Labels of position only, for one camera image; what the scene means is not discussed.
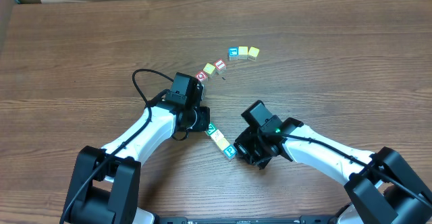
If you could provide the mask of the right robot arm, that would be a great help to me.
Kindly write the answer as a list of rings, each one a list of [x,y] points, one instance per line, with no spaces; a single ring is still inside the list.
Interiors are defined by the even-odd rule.
[[[341,184],[351,203],[336,223],[426,223],[431,191],[397,151],[359,150],[330,140],[294,118],[245,117],[239,157],[260,169],[276,156],[308,165]]]

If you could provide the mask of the white picture block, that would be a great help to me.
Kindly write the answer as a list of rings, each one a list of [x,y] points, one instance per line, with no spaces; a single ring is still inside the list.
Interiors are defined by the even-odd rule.
[[[225,138],[225,136],[221,133],[220,130],[215,130],[211,135],[210,135],[212,141],[214,141],[214,143],[218,143],[218,141],[220,141],[221,139]]]

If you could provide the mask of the yellow block cluster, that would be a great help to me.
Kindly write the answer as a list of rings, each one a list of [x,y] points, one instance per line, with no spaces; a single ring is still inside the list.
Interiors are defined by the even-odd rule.
[[[224,151],[226,148],[228,148],[229,146],[231,146],[231,144],[228,142],[228,140],[225,137],[220,138],[216,142],[216,145],[218,146],[218,148],[220,149],[220,151]]]
[[[207,63],[202,70],[209,78],[212,78],[216,73],[216,67],[210,63]]]

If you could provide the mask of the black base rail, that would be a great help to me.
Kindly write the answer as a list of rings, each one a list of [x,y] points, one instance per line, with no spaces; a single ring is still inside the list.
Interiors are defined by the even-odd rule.
[[[332,215],[302,215],[288,218],[188,218],[188,217],[158,217],[155,224],[336,224],[336,223],[362,223],[360,217],[352,220],[338,221]]]

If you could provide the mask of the red letter I block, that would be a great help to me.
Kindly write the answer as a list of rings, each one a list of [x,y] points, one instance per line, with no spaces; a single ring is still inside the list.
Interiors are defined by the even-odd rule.
[[[218,74],[222,74],[227,69],[226,63],[222,59],[217,60],[216,62],[213,63],[213,65],[215,66],[216,72]]]

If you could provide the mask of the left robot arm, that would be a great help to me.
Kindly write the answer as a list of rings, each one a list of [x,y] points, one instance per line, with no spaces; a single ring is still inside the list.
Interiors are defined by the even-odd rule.
[[[61,223],[156,223],[155,214],[138,207],[142,166],[175,133],[203,132],[209,123],[210,109],[198,100],[146,102],[142,116],[121,136],[78,153]]]

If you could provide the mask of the red letter Q block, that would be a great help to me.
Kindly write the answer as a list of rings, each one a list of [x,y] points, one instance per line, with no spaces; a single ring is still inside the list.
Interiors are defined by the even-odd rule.
[[[196,75],[195,78],[200,82],[200,83],[205,83],[209,77],[208,75],[204,72],[204,71],[199,71]]]

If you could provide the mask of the yellow block top right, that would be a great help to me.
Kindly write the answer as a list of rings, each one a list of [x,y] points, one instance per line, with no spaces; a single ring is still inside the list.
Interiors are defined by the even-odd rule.
[[[250,47],[248,50],[248,59],[251,61],[256,61],[259,55],[260,49],[256,47]]]

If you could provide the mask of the yellow block top middle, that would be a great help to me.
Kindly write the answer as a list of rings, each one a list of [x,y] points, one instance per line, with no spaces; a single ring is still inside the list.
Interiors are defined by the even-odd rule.
[[[238,47],[238,59],[247,60],[248,59],[248,47],[247,46],[239,46]]]

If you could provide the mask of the blue letter block top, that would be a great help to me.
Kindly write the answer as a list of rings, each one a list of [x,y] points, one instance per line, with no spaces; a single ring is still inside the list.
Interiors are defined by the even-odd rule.
[[[230,47],[228,50],[228,58],[230,61],[238,60],[239,50],[238,47]]]

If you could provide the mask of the blue letter P block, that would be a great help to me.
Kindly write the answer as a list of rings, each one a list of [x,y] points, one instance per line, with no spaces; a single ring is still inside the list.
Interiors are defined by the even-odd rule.
[[[230,161],[237,155],[237,150],[234,146],[230,145],[223,150],[225,157]]]

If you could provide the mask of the green letter Z block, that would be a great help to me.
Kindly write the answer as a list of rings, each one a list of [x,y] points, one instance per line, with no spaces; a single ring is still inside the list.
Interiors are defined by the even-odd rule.
[[[205,133],[206,133],[206,135],[210,136],[211,134],[213,134],[216,131],[217,131],[217,128],[215,127],[215,125],[212,122],[210,122],[208,129]]]

